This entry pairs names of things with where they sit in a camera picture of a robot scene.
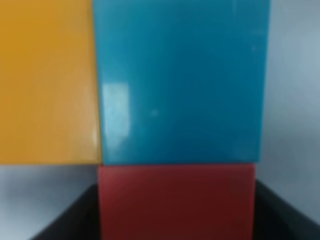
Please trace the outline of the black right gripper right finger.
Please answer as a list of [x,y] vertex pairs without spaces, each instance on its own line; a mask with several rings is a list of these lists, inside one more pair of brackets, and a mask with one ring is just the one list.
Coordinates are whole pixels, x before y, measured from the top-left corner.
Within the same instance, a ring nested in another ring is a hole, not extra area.
[[318,240],[320,225],[288,204],[261,181],[255,181],[255,240]]

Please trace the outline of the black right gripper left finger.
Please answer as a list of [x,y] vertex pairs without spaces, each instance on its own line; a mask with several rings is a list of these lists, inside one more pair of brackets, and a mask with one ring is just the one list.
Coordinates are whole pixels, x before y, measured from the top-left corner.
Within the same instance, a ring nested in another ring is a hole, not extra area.
[[98,185],[90,186],[35,240],[99,240],[101,238]]

